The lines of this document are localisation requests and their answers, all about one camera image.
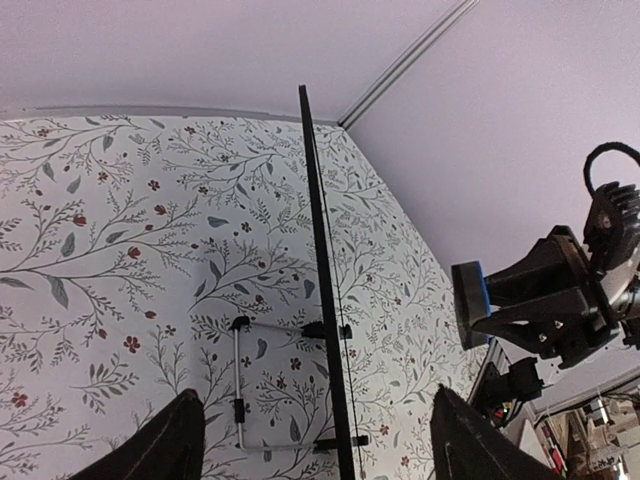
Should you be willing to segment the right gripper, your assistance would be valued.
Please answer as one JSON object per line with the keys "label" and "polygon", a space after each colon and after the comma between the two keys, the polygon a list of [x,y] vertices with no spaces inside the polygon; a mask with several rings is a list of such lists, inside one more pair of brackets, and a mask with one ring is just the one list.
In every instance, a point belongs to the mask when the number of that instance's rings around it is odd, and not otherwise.
{"label": "right gripper", "polygon": [[639,328],[639,189],[611,182],[592,193],[584,246],[556,226],[515,264],[485,278],[501,308],[471,328],[570,369]]}

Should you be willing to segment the blue whiteboard eraser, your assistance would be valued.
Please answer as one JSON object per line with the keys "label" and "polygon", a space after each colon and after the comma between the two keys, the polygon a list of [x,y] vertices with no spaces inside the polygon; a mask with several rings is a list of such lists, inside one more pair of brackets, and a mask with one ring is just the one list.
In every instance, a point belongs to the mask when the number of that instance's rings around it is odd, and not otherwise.
{"label": "blue whiteboard eraser", "polygon": [[489,294],[478,261],[451,266],[456,324],[461,346],[470,350],[487,342],[487,335],[473,329],[474,324],[491,316]]}

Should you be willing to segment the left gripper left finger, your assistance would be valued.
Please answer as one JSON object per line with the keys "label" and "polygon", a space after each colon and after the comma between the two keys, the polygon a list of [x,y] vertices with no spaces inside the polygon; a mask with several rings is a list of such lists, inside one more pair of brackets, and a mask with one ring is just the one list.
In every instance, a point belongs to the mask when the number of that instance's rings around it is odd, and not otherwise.
{"label": "left gripper left finger", "polygon": [[117,449],[73,480],[199,479],[205,450],[204,406],[193,389],[176,396]]}

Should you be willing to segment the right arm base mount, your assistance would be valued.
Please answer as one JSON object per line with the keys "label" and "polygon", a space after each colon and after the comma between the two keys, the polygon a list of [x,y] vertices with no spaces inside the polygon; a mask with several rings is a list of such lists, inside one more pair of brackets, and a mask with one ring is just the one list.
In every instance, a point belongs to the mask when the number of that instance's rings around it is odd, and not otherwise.
{"label": "right arm base mount", "polygon": [[538,375],[536,365],[537,359],[534,357],[523,358],[510,365],[508,380],[514,394],[513,400],[528,402],[541,396],[544,382]]}

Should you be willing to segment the white whiteboard black frame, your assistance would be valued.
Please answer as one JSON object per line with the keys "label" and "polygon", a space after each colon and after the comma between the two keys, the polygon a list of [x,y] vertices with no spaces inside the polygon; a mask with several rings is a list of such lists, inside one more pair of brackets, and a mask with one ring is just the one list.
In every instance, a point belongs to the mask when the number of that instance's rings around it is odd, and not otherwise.
{"label": "white whiteboard black frame", "polygon": [[325,330],[329,386],[334,417],[335,446],[340,479],[355,479],[353,441],[348,415],[344,372],[341,361],[338,322],[336,319],[332,279],[330,273],[327,234],[323,216],[323,198],[320,187],[319,162],[315,142],[314,125],[305,85],[298,86],[305,161],[309,188],[311,218],[321,300],[322,320]]}

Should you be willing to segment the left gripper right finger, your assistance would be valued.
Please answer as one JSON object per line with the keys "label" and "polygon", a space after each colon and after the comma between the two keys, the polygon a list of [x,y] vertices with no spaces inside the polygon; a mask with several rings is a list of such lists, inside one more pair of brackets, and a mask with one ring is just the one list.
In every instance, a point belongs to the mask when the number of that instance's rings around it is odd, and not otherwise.
{"label": "left gripper right finger", "polygon": [[434,396],[430,432],[437,480],[560,477],[521,451],[454,390],[444,385],[438,387]]}

